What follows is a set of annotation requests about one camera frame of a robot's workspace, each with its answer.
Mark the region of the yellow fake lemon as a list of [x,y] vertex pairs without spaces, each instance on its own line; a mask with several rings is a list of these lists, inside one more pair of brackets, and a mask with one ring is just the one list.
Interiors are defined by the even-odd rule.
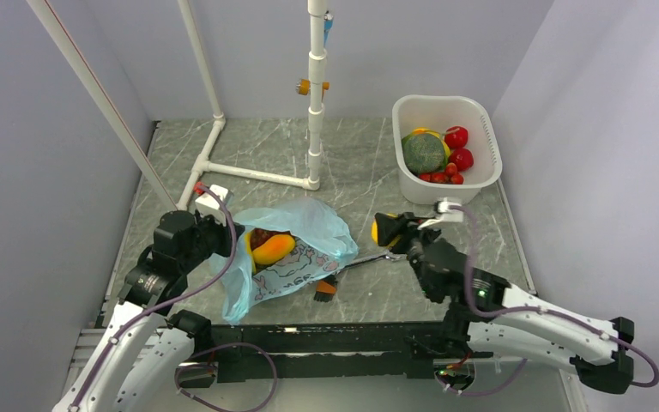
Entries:
[[[371,238],[372,241],[374,242],[375,245],[381,247],[379,240],[378,240],[378,224],[376,221],[372,223],[371,226]],[[400,240],[401,238],[399,236],[396,236],[393,240],[391,240],[387,245],[383,245],[382,247],[385,249],[392,249]]]

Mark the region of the light blue plastic bag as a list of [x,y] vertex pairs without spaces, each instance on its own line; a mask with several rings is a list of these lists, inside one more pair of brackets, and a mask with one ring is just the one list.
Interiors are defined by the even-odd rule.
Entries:
[[[221,277],[225,292],[221,316],[229,324],[239,324],[252,307],[264,301],[324,279],[359,254],[348,224],[328,204],[313,197],[245,209],[233,221],[245,232],[239,236],[232,264]],[[280,233],[294,237],[294,249],[270,266],[255,264],[252,251]]]

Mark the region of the orange fake mango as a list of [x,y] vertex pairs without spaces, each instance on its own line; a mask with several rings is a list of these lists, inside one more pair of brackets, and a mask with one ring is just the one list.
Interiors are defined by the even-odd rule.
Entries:
[[292,235],[276,234],[252,251],[253,261],[258,265],[270,266],[287,256],[295,245],[296,242]]

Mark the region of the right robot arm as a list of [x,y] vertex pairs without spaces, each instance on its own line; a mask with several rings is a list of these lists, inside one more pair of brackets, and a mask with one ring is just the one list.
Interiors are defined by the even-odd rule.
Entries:
[[424,296],[447,303],[438,344],[449,356],[496,353],[526,358],[574,373],[583,385],[623,394],[634,361],[627,345],[634,323],[623,317],[588,318],[528,293],[505,278],[474,268],[441,239],[432,219],[377,213],[373,241],[408,260]]

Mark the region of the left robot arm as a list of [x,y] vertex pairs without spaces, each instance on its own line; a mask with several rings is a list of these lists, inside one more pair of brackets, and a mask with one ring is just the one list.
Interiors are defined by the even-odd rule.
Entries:
[[188,275],[214,255],[230,264],[243,228],[219,205],[160,218],[153,242],[124,279],[106,330],[56,411],[143,411],[169,373],[212,349],[211,322],[172,307],[190,297]]

